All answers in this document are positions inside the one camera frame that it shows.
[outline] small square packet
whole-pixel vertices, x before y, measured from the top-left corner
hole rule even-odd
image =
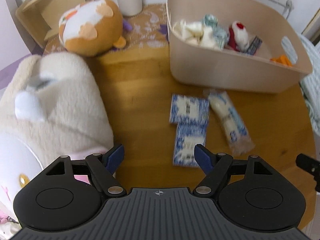
[[[194,149],[197,144],[205,146],[206,127],[178,124],[174,143],[173,165],[198,167]]]
[[[209,101],[173,94],[169,122],[208,126]]]

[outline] pink and white plush toy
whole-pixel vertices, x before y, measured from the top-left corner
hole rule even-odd
[[[245,26],[238,21],[229,28],[230,39],[228,45],[235,51],[246,52],[250,46],[249,36]]]
[[[68,52],[23,60],[0,101],[0,210],[60,155],[83,159],[113,147],[98,86]]]

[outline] red and white toy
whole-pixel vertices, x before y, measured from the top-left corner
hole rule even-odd
[[[235,51],[246,52],[249,48],[249,36],[245,26],[238,21],[229,28],[230,39],[228,45]]]

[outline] gold button eye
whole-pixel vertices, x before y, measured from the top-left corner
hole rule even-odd
[[[28,176],[24,175],[24,174],[20,174],[19,175],[19,184],[20,187],[23,188],[25,185],[27,185],[30,182],[30,179],[28,178]]]

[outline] wooden table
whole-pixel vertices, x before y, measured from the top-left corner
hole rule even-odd
[[[170,73],[168,48],[143,49],[87,60],[100,88],[114,132],[125,147],[118,181],[131,187],[190,187],[204,178],[199,168],[172,165],[176,125],[169,124],[172,93],[202,97],[203,88],[183,85]],[[257,154],[305,196],[307,207],[299,228],[313,218],[315,182],[295,165],[299,153],[315,157],[313,132],[298,85],[273,95],[228,91],[242,116]],[[210,111],[206,147],[230,153],[219,120]]]

